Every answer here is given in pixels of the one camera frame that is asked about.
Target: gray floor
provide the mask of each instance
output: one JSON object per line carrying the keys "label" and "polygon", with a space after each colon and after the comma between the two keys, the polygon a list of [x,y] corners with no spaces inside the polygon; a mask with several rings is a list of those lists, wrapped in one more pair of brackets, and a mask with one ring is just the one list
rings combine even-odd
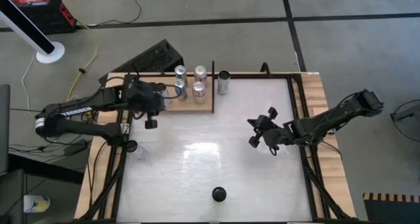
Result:
{"label": "gray floor", "polygon": [[[127,21],[137,14],[132,0],[73,0],[74,5],[64,1],[76,17],[88,24],[113,18]],[[285,16],[282,0],[138,1],[142,5],[138,22]],[[293,16],[395,14],[418,12],[420,7],[420,0],[289,1]],[[330,106],[363,88],[374,90],[385,102],[385,111],[380,116],[358,118],[338,132],[357,216],[367,219],[363,192],[419,194],[420,145],[395,130],[389,113],[403,102],[420,98],[416,90],[420,79],[417,52],[420,20],[340,20],[296,22],[295,25],[306,68],[321,73]],[[93,39],[98,42],[98,57],[75,90],[80,97],[95,91],[100,76],[162,39],[178,50],[189,70],[197,64],[209,66],[215,60],[218,70],[258,71],[265,61],[272,71],[297,71],[285,22],[83,30],[50,38],[66,46],[66,55],[51,65],[35,61],[26,79],[33,109],[66,99],[77,69],[93,52]],[[12,86],[12,107],[26,108],[20,79],[33,49],[14,33],[0,33],[0,39],[0,82]],[[34,121],[27,112],[12,112],[11,117],[10,143],[43,144],[35,135]],[[405,132],[416,136],[413,128],[418,126],[417,121],[408,120],[400,125]],[[59,162],[74,169],[81,167],[85,158]],[[58,202],[77,202],[77,187],[69,189],[67,195],[50,182],[39,189],[43,194],[59,197]],[[74,208],[69,206],[65,211],[54,210],[54,213],[66,213],[63,214],[66,217],[71,217],[73,212]],[[53,218],[51,214],[52,211],[35,219],[50,217],[47,223],[69,220]]]}

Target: white cable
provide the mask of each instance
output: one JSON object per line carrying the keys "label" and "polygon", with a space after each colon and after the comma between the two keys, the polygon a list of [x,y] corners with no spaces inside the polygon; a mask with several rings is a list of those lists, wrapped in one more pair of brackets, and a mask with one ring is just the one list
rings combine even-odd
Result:
{"label": "white cable", "polygon": [[30,99],[29,99],[29,95],[28,95],[28,90],[26,90],[26,86],[25,86],[25,83],[24,83],[24,79],[25,79],[26,74],[28,73],[29,69],[31,68],[31,66],[32,66],[32,64],[33,64],[33,60],[35,59],[35,54],[36,54],[36,53],[37,53],[37,51],[35,51],[35,52],[33,53],[31,63],[29,63],[28,69],[26,69],[25,74],[23,75],[22,80],[21,80],[21,82],[22,82],[22,86],[24,87],[25,94],[26,94],[26,101],[28,102],[28,113],[29,113],[29,115],[31,115],[31,116],[34,116],[34,114],[32,114],[32,113],[31,113]]}

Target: aluminum can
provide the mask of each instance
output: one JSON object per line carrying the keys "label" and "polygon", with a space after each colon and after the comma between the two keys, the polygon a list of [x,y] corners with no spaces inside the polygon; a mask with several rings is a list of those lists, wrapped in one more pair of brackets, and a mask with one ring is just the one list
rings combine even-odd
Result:
{"label": "aluminum can", "polygon": [[166,85],[163,83],[158,83],[157,90],[159,94],[163,97],[163,104],[165,105],[165,109],[169,108],[172,105],[172,99],[166,99],[169,97],[169,92],[166,88]]}
{"label": "aluminum can", "polygon": [[217,77],[217,93],[225,95],[229,89],[230,74],[226,70],[219,72]]}
{"label": "aluminum can", "polygon": [[196,81],[192,84],[192,94],[196,104],[205,103],[205,85],[201,81]]}
{"label": "aluminum can", "polygon": [[182,79],[185,82],[185,86],[188,86],[188,79],[186,77],[186,68],[185,66],[177,66],[175,67],[175,75],[177,79]]}
{"label": "aluminum can", "polygon": [[178,99],[180,101],[185,101],[187,99],[185,81],[177,79],[175,80],[175,86],[175,92],[179,95]]}
{"label": "aluminum can", "polygon": [[207,86],[207,70],[204,66],[196,66],[194,69],[194,79],[203,82]]}

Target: white table surface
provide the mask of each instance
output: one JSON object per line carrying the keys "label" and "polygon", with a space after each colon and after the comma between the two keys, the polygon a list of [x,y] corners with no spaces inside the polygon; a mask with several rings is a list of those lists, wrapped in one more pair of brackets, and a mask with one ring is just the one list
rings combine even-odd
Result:
{"label": "white table surface", "polygon": [[[127,157],[117,222],[311,220],[299,148],[272,156],[263,139],[248,143],[247,119],[270,106],[278,125],[293,120],[285,79],[231,79],[214,114],[163,112],[153,130],[134,121],[131,139],[148,153]],[[215,187],[225,201],[213,200]]]}

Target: can lid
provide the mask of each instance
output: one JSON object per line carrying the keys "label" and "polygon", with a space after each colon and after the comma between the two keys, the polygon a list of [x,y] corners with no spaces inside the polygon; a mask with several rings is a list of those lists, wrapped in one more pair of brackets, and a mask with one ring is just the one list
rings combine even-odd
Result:
{"label": "can lid", "polygon": [[186,69],[185,69],[185,66],[183,66],[183,65],[179,65],[179,66],[175,67],[175,73],[177,73],[177,74],[183,74],[183,73],[185,73],[185,71],[186,71]]}
{"label": "can lid", "polygon": [[183,79],[177,79],[177,80],[175,80],[175,86],[184,87],[185,86],[185,81]]}
{"label": "can lid", "polygon": [[158,84],[156,85],[156,89],[157,89],[159,92],[162,92],[162,91],[166,90],[166,85],[165,85],[165,84],[163,84],[163,83],[158,83]]}
{"label": "can lid", "polygon": [[204,66],[196,66],[196,69],[194,70],[196,74],[202,75],[207,73],[207,70]]}
{"label": "can lid", "polygon": [[192,88],[195,91],[203,91],[205,89],[205,85],[201,81],[196,81],[195,83],[193,83]]}
{"label": "can lid", "polygon": [[222,70],[221,72],[219,72],[219,79],[223,79],[223,80],[230,79],[230,73],[227,72],[226,70]]}

